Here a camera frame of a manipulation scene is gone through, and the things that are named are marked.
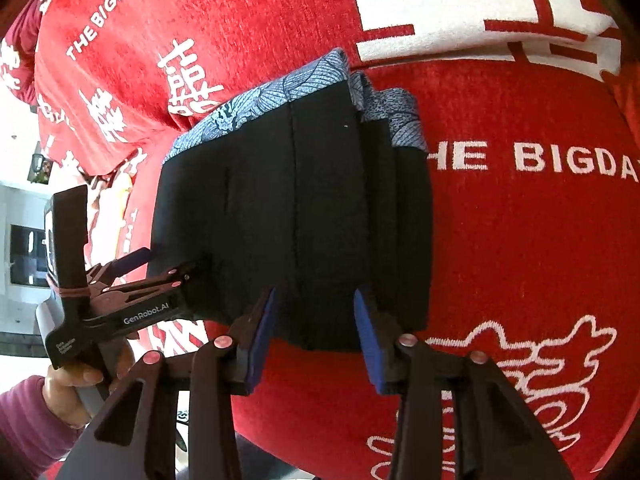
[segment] blue patterned waistband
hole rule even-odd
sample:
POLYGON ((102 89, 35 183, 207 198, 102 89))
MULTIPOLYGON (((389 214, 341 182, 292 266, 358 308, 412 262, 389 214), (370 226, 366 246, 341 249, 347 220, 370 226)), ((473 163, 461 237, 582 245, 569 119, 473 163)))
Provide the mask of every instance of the blue patterned waistband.
POLYGON ((364 72, 351 73, 346 54, 335 48, 290 74, 220 105, 178 137, 162 163, 198 144, 232 133, 286 103, 342 81, 348 82, 351 101, 362 112, 362 121, 387 119, 393 146, 410 146, 428 152, 414 96, 401 88, 374 90, 364 72))

